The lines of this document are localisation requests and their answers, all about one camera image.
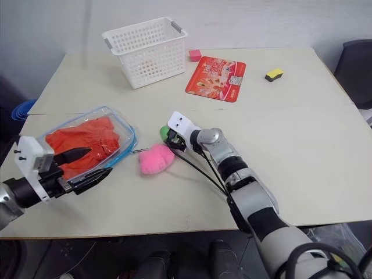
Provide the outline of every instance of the black chair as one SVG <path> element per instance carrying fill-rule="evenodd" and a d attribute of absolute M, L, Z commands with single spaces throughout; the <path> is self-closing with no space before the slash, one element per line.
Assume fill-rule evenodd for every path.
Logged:
<path fill-rule="evenodd" d="M 334 76 L 372 125 L 372 40 L 344 43 Z"/>

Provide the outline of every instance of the pink heart plush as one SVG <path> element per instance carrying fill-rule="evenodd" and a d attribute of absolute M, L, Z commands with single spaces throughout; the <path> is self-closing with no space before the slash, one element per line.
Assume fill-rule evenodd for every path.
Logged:
<path fill-rule="evenodd" d="M 139 165 L 144 174 L 155 174 L 165 170 L 174 160 L 174 153 L 168 146 L 155 144 L 150 150 L 139 154 Z"/>

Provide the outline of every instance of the orange cloth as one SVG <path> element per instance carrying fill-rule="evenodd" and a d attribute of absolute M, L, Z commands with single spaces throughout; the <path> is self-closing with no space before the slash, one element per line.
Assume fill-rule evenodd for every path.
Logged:
<path fill-rule="evenodd" d="M 119 135 L 107 116 L 88 120 L 76 127 L 56 130 L 45 137 L 55 154 L 76 148 L 89 147 L 92 150 L 84 157 L 60 168 L 64 179 L 75 177 L 105 160 L 119 148 Z"/>

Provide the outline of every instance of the green object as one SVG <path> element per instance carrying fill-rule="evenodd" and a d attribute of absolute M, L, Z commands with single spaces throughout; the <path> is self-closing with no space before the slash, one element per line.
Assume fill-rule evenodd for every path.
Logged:
<path fill-rule="evenodd" d="M 166 142 L 168 139 L 168 132 L 169 132 L 169 127 L 168 126 L 163 126 L 160 128 L 160 137 L 162 138 L 162 141 Z"/>

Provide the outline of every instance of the table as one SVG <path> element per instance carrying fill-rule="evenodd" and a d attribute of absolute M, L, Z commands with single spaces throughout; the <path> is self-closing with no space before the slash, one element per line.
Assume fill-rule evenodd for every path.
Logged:
<path fill-rule="evenodd" d="M 66 55 L 22 130 L 38 136 L 76 113 L 108 105 L 137 129 L 137 148 L 160 142 L 159 129 L 178 110 L 225 136 L 276 196 L 296 226 L 372 219 L 372 132 L 311 48 L 203 50 L 247 64 L 236 103 L 186 94 L 196 63 L 184 74 L 131 90 L 111 54 L 83 67 Z M 280 67 L 281 79 L 264 75 Z M 20 174 L 9 155 L 1 180 Z M 99 185 L 40 203 L 2 237 L 90 237 L 234 229 L 224 198 L 180 160 L 155 176 L 138 158 L 120 162 Z"/>

